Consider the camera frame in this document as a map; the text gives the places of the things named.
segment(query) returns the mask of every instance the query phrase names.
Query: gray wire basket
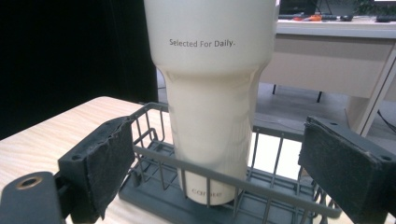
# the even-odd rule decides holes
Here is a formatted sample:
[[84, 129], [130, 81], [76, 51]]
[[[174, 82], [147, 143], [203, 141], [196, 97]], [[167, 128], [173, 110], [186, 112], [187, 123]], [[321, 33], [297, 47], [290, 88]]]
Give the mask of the gray wire basket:
[[[158, 113], [160, 122], [152, 122], [149, 113]], [[296, 180], [276, 173], [284, 139], [301, 142], [302, 134], [254, 126], [251, 166], [247, 179], [240, 180], [177, 160], [173, 146], [164, 142], [164, 113], [166, 105], [147, 104], [131, 116], [138, 130], [133, 136], [137, 164], [120, 190], [124, 201], [174, 223], [313, 223], [318, 215], [320, 223], [327, 223], [327, 217], [340, 217], [342, 210], [303, 167]], [[255, 168], [257, 151], [265, 150], [258, 148], [263, 134], [280, 138], [272, 173]], [[207, 195], [211, 180], [235, 186], [233, 201], [215, 206], [209, 205], [210, 196], [206, 205], [191, 201], [180, 187], [177, 169], [181, 170], [181, 186], [185, 186], [186, 171], [205, 176]]]

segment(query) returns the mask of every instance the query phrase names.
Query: floor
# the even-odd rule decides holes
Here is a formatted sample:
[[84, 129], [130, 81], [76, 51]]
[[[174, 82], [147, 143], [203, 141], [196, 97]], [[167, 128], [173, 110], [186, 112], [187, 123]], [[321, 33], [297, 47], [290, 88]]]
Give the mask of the floor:
[[[159, 100], [162, 103], [167, 103], [166, 86], [160, 72], [157, 73], [157, 78]], [[276, 92], [273, 94], [273, 87], [274, 85], [272, 84], [260, 83], [255, 114], [256, 123], [265, 123], [266, 125], [280, 130], [302, 133], [304, 131], [304, 121], [306, 117], [316, 116], [331, 119], [338, 124], [347, 126], [347, 115], [345, 112], [347, 96], [323, 92], [320, 102], [317, 103], [317, 91], [276, 86]], [[395, 102], [384, 102], [380, 107], [383, 117], [393, 125], [396, 125], [395, 109]], [[394, 133], [378, 115], [375, 117], [366, 138], [396, 154], [396, 133]], [[277, 144], [278, 142], [275, 141], [270, 144], [270, 147], [276, 150]], [[262, 169], [267, 170], [273, 168], [262, 167]], [[346, 215], [343, 214], [339, 219], [329, 220], [329, 223], [349, 224], [351, 222]], [[395, 218], [389, 216], [386, 223], [395, 223]]]

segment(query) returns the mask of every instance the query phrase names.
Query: chair leg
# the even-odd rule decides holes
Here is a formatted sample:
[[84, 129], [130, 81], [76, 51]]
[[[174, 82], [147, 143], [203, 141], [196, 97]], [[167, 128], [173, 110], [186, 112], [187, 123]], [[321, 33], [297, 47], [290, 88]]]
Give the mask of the chair leg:
[[320, 91], [320, 92], [319, 92], [318, 99], [317, 99], [317, 103], [319, 103], [319, 102], [320, 102], [320, 97], [321, 97], [321, 94], [322, 94], [322, 91]]

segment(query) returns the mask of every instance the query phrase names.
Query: white tumbler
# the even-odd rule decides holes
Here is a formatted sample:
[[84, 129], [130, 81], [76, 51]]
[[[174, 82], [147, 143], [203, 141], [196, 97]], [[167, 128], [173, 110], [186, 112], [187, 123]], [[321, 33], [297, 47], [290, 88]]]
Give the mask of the white tumbler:
[[[151, 58], [162, 72], [176, 157], [246, 179], [259, 77], [279, 0], [145, 0]], [[235, 187], [186, 172], [187, 196], [231, 201]]]

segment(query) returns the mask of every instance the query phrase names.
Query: wire basket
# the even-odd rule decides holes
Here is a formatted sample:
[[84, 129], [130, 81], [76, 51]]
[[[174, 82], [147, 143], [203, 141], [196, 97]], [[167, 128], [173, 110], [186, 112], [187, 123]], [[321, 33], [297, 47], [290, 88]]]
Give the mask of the wire basket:
[[[151, 120], [151, 113], [156, 113], [155, 117], [160, 119]], [[297, 179], [276, 173], [283, 140], [301, 142], [302, 134], [254, 126], [251, 165], [247, 168], [247, 179], [240, 180], [177, 160], [173, 146], [164, 141], [167, 138], [165, 126], [169, 126], [165, 125], [165, 117], [167, 106], [159, 104], [147, 104], [131, 116], [134, 130], [137, 130], [133, 133], [137, 163], [120, 190], [120, 198], [124, 201], [174, 223], [313, 223], [318, 215], [321, 215], [321, 223], [327, 223], [327, 217], [340, 217], [341, 208], [303, 167]], [[265, 149], [258, 148], [263, 134], [280, 138], [272, 173], [255, 168], [257, 151]], [[191, 201], [181, 189], [179, 179], [181, 186], [185, 186], [187, 171], [206, 177], [206, 205]], [[211, 180], [234, 186], [233, 201], [210, 205]]]

